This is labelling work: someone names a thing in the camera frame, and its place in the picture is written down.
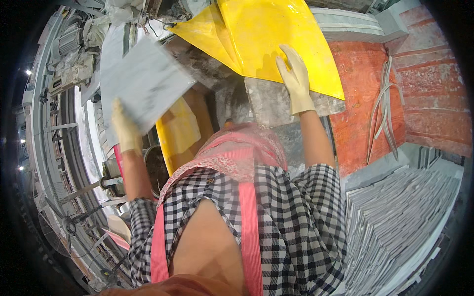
pink strap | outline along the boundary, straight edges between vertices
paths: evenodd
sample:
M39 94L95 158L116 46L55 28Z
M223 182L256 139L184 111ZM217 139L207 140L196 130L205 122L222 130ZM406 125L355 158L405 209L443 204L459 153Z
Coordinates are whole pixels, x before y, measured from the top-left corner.
M255 185L240 183L239 199L242 212L242 263L245 283L251 296L263 295L262 263L258 240L257 203Z
M224 152L235 161L253 159L253 149L245 148ZM239 183L239 200L242 213L242 263L247 289L251 296L263 295L262 263L258 238L258 216L253 182ZM169 278L164 240L163 204L157 208L155 229L151 245L151 280L157 283Z
M156 210L155 229L151 241L151 282L158 283L170 277L164 241L164 209L161 204Z

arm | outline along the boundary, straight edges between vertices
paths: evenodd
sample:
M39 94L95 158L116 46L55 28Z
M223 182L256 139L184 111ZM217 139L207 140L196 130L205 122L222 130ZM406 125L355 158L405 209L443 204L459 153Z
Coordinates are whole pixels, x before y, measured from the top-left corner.
M134 287L151 281L150 252L156 209L142 155L137 126L123 114L118 99L112 105L112 124L120 143L125 191L130 201L130 250L128 258Z
M306 167L325 163L335 168L332 147L317 112L314 110L301 112L300 124Z
M151 183L142 155L142 137L138 128L123 113L118 99L112 103L112 124L120 142L120 153L123 161L123 178L129 201L136 198L153 200Z
M310 97L308 69L306 69L303 59L293 48L288 45L281 45L280 49L286 54L291 70L287 70L281 57L276 58L276 65L290 93L290 114L299 114L300 116L306 167L318 163L335 167L336 162L328 135Z

white rubber glove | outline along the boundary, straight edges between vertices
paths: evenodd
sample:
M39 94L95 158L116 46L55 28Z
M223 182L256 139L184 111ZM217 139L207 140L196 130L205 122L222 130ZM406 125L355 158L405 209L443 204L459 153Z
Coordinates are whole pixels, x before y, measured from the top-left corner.
M288 71L286 64L280 56L276 57L276 66L282 76L283 82L290 93L290 114L315 110L313 100L310 97L310 81L308 69L300 55L289 45L280 45L285 53L291 70Z
M138 156L143 156L143 141L137 125L123 114L119 98L112 102L112 124L120 143L120 153L135 150Z

red plywood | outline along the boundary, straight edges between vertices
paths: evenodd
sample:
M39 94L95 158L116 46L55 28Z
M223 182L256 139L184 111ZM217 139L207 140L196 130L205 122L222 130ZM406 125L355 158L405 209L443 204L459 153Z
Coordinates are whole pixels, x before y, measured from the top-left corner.
M471 129L458 128L471 123L469 113L425 109L405 112L405 125L408 134L430 136L434 139L445 139L458 143L471 143Z
M472 146L469 144L459 143L457 141L450 141L446 139L436 139L428 136L422 135L411 135L407 133L407 142L414 143L426 147L434 147L441 149L443 151L449 151L451 153L456 153L461 156L471 157Z
M400 18L410 35L386 43L405 97L407 142L471 156L471 114L459 66L423 6Z
M367 165L369 117L379 93L382 64L387 60L387 54L381 44L330 42L329 47L346 97L346 111L330 116L339 174L344 177ZM396 83L393 72L390 81ZM405 123L398 91L390 90L390 98L393 130L400 146L405 142ZM373 145L370 162L389 152L382 132Z
M400 18L406 26L412 26L419 22L432 19L433 17L424 5L420 5L401 13Z

wire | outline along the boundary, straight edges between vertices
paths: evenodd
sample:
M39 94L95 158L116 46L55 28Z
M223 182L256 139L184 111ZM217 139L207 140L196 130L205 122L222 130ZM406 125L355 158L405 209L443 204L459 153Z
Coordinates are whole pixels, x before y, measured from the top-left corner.
M158 35L156 34L155 30L153 30L153 27L151 26L150 24L150 18L148 19L148 25L150 26L151 30L153 31L153 33L155 34L156 37L158 37Z
M159 21L160 23L162 23L162 24L163 24L163 30L166 30L166 31L168 31L168 29L165 28L165 26L168 25L168 26L170 26L170 27L172 27L172 28L174 28L174 26L176 26L176 23L165 23L165 22L163 22L163 21L161 21L161 20L159 20L159 19L156 19L156 18L153 18L153 19Z

